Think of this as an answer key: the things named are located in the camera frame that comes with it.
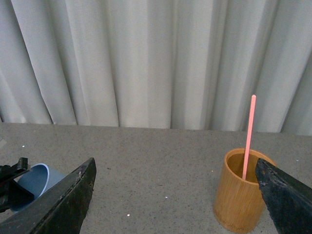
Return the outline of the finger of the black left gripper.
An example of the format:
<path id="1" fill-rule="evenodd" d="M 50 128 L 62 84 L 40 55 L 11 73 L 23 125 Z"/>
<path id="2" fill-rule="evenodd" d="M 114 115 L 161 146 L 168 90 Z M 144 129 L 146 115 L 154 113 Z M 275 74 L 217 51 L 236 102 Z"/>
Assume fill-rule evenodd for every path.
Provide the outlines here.
<path id="1" fill-rule="evenodd" d="M 3 185 L 29 170 L 30 165 L 28 164 L 28 158 L 25 157 L 20 157 L 18 162 L 12 166 L 3 165 L 0 167 L 0 184 Z"/>
<path id="2" fill-rule="evenodd" d="M 0 211 L 5 212 L 16 206 L 26 205 L 34 200 L 34 195 L 11 180 L 0 184 Z"/>

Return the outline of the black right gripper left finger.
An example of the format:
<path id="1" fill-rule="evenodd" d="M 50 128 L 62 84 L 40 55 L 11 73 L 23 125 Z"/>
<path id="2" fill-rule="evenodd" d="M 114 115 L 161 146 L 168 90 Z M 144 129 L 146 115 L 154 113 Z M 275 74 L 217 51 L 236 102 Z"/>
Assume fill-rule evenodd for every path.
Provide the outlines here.
<path id="1" fill-rule="evenodd" d="M 78 234 L 89 209 L 96 178 L 89 158 L 25 209 L 0 224 L 2 234 Z"/>

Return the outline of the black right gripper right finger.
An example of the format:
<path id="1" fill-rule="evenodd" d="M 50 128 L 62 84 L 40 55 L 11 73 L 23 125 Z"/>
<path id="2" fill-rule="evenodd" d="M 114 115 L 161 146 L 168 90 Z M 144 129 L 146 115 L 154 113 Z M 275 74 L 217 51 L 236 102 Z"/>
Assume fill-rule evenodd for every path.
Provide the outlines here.
<path id="1" fill-rule="evenodd" d="M 263 158 L 256 163 L 255 175 L 277 232 L 310 234 L 312 189 Z"/>

